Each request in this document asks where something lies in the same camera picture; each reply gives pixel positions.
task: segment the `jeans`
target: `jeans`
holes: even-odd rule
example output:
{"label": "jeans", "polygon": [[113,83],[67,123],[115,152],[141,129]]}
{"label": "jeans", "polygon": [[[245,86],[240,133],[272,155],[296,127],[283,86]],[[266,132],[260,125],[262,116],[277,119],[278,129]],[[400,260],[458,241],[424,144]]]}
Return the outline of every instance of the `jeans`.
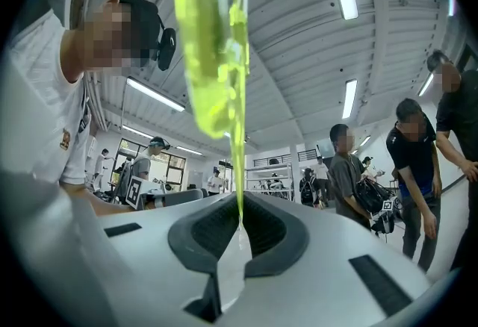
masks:
{"label": "jeans", "polygon": [[[436,243],[438,239],[438,229],[440,226],[440,208],[441,200],[433,196],[433,193],[429,193],[424,196],[429,209],[436,217],[436,238],[434,240],[428,238],[425,235],[423,246],[421,248],[420,260],[418,266],[427,271],[432,264],[433,257],[435,256]],[[421,230],[421,212],[418,210],[417,205],[411,198],[407,196],[403,198],[403,223],[405,223],[405,234],[403,235],[403,254],[413,258],[415,249],[417,247],[418,238],[420,238]]]}
{"label": "jeans", "polygon": [[471,250],[475,250],[478,242],[478,182],[468,184],[468,207],[470,215],[468,216],[468,227],[460,240],[455,258],[451,265],[451,270],[457,267],[463,267],[471,262]]}
{"label": "jeans", "polygon": [[324,178],[319,178],[320,192],[322,192],[322,199],[324,202],[330,200],[330,182]]}

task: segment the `gray t-shirt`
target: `gray t-shirt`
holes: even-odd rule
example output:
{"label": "gray t-shirt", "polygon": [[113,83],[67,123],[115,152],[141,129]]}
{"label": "gray t-shirt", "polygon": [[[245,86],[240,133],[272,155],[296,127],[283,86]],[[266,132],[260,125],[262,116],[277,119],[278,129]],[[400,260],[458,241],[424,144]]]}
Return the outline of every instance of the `gray t-shirt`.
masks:
{"label": "gray t-shirt", "polygon": [[136,160],[134,160],[133,166],[131,167],[131,177],[140,177],[140,173],[148,174],[150,167],[150,159],[143,156],[138,156]]}
{"label": "gray t-shirt", "polygon": [[360,181],[361,174],[364,171],[364,166],[354,155],[344,157],[336,154],[329,168],[332,190],[337,200],[335,205],[337,214],[354,219],[355,221],[365,221],[367,219],[354,211],[353,208],[347,204],[344,197],[350,197],[354,194],[356,184]]}

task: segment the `shirt logo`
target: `shirt logo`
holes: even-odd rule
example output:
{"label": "shirt logo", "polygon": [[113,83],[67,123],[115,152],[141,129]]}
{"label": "shirt logo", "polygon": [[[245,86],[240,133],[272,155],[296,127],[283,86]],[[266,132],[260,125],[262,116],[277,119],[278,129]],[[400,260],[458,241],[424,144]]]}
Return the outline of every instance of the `shirt logo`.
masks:
{"label": "shirt logo", "polygon": [[65,128],[63,128],[63,139],[60,143],[60,148],[66,151],[69,147],[70,138],[71,138],[71,135],[69,134],[69,132]]}

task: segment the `floor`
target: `floor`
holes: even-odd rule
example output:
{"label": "floor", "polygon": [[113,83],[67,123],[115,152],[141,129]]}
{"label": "floor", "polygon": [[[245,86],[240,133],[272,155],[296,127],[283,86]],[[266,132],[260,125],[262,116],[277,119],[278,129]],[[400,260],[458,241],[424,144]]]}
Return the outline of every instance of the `floor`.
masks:
{"label": "floor", "polygon": [[[432,265],[426,276],[431,282],[443,278],[448,271],[456,252],[459,240],[465,230],[468,219],[468,182],[461,181],[455,187],[448,190],[442,197],[441,224],[438,236],[438,244]],[[335,212],[333,204],[327,208],[327,212]],[[394,232],[387,234],[386,244],[390,249],[402,251],[404,224],[396,224]],[[385,235],[380,239],[385,243]],[[413,261],[418,262],[423,244],[422,235],[417,244]],[[249,239],[243,227],[236,231],[226,251],[217,265],[218,282],[220,287],[221,303],[223,311],[234,304],[244,287],[244,265],[252,258]]]}

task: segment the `window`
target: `window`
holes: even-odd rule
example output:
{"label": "window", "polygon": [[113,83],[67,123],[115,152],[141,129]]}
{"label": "window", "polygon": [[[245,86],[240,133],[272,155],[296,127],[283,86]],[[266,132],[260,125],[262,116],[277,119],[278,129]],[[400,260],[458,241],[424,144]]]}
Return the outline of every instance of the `window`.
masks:
{"label": "window", "polygon": [[[134,159],[146,148],[144,145],[134,143],[127,139],[121,139],[117,151],[116,161],[113,172],[111,173],[111,182],[117,184],[120,174],[117,171],[128,160]],[[169,153],[162,152],[158,156],[151,157],[151,167],[149,168],[149,180],[166,182],[170,184],[175,192],[181,191],[182,178],[186,159]]]}

